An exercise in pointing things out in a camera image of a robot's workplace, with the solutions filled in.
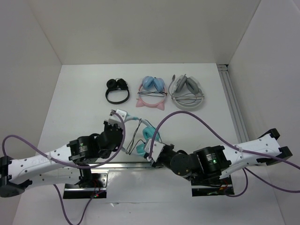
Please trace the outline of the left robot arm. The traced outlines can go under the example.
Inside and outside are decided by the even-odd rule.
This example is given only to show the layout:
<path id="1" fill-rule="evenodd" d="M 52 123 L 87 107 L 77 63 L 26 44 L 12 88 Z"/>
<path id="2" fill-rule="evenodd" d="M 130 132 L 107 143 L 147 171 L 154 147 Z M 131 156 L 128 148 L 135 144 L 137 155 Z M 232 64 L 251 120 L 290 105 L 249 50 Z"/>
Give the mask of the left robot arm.
<path id="1" fill-rule="evenodd" d="M 0 159 L 0 196 L 13 197 L 26 189 L 51 184 L 73 184 L 87 188 L 96 183 L 90 165 L 108 159 L 121 146 L 123 129 L 104 122 L 104 131 L 81 136 L 62 147 L 25 159 Z"/>

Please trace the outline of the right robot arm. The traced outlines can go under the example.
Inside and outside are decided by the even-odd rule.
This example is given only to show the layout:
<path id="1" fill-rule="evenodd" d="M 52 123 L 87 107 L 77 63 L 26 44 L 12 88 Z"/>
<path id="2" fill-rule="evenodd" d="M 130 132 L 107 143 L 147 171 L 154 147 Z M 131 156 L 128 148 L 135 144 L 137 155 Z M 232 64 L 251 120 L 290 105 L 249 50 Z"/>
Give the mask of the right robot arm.
<path id="1" fill-rule="evenodd" d="M 166 167 L 174 174 L 191 182 L 193 186 L 219 186 L 222 180 L 232 173 L 253 165 L 274 165 L 276 158 L 288 159 L 292 156 L 288 147 L 280 147 L 277 139 L 278 131 L 274 128 L 256 140 L 240 143 L 230 148 L 218 145 L 186 153 L 183 150 L 174 151 L 173 145 L 151 141 L 145 147 L 150 156 L 144 157 L 153 167 Z"/>

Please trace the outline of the aluminium front rail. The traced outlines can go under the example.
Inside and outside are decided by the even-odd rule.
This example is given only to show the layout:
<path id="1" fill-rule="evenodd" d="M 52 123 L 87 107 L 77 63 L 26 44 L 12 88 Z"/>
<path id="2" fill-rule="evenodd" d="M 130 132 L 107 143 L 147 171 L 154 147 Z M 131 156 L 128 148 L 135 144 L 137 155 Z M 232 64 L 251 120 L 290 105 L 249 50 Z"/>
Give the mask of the aluminium front rail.
<path id="1" fill-rule="evenodd" d="M 153 166 L 150 162 L 126 162 L 126 163 L 107 163 L 97 166 L 94 169 L 99 170 L 151 170 L 164 168 L 162 165 Z"/>

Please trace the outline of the black on-ear headphones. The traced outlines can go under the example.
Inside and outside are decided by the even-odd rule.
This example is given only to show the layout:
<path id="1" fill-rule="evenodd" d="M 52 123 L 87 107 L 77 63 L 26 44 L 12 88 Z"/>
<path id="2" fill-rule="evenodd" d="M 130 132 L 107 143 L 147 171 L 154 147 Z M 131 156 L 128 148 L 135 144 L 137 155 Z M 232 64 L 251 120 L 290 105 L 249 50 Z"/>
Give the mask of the black on-ear headphones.
<path id="1" fill-rule="evenodd" d="M 120 105 L 129 100 L 130 91 L 129 91 L 128 83 L 124 79 L 122 79 L 122 78 L 110 79 L 107 81 L 106 87 L 107 87 L 107 90 L 105 92 L 105 98 L 108 103 L 113 104 L 113 105 Z M 117 102 L 111 101 L 111 100 L 109 100 L 108 95 L 110 92 L 114 92 L 114 91 L 126 91 L 127 96 L 125 99 L 123 99 L 121 101 L 117 101 Z"/>

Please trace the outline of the teal cat-ear headphones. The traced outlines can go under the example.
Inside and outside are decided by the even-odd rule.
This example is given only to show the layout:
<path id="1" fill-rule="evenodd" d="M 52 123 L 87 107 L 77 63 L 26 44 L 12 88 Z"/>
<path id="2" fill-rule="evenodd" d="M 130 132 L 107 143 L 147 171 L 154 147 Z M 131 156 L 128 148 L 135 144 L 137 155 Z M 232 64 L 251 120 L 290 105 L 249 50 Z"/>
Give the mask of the teal cat-ear headphones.
<path id="1" fill-rule="evenodd" d="M 123 150 L 127 155 L 136 155 L 140 157 L 144 157 L 146 154 L 146 151 L 144 150 L 144 147 L 146 145 L 146 142 L 153 137 L 155 132 L 155 127 L 146 119 L 142 119 L 135 116 L 127 116 L 125 119 L 125 123 L 129 122 L 131 120 L 138 121 L 138 126 L 134 131 L 134 134 L 132 136 L 131 141 L 129 142 L 128 146 Z M 142 139 L 139 139 L 135 142 L 135 136 L 141 126 L 141 124 L 145 125 L 145 128 L 142 130 L 142 135 L 145 141 Z"/>

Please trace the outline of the aluminium side rail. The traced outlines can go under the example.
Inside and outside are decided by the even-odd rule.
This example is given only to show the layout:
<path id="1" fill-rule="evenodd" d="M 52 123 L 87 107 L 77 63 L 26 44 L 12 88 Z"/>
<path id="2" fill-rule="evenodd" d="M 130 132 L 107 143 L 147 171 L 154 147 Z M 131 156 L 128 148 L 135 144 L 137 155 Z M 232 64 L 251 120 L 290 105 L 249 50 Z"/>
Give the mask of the aluminium side rail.
<path id="1" fill-rule="evenodd" d="M 217 64 L 217 69 L 220 75 L 221 83 L 223 85 L 225 97 L 229 106 L 231 118 L 233 120 L 233 125 L 238 141 L 240 143 L 247 142 L 249 141 L 249 136 L 233 88 L 233 83 L 230 79 L 228 66 L 226 64 Z"/>

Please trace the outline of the pink blue cat-ear headphones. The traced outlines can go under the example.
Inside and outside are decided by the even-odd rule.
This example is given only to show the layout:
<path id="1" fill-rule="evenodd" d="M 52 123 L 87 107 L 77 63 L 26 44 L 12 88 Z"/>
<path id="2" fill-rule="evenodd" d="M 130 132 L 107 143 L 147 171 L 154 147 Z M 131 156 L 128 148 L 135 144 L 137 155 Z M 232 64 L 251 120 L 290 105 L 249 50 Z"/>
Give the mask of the pink blue cat-ear headphones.
<path id="1" fill-rule="evenodd" d="M 138 88 L 137 96 L 136 107 L 157 108 L 164 111 L 167 97 L 164 80 L 153 76 L 145 76 Z M 157 103 L 147 103 L 143 100 L 143 97 L 158 97 L 162 99 Z"/>

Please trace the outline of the white grey headset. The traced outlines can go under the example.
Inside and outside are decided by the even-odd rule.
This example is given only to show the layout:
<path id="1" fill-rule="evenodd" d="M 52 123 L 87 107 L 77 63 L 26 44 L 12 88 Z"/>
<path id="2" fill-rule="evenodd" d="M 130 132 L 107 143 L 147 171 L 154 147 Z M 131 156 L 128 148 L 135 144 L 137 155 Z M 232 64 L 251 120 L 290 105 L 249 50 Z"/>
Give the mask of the white grey headset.
<path id="1" fill-rule="evenodd" d="M 172 102 L 185 111 L 196 111 L 204 102 L 205 96 L 199 81 L 193 76 L 186 74 L 172 76 L 172 81 L 168 87 L 168 93 Z"/>

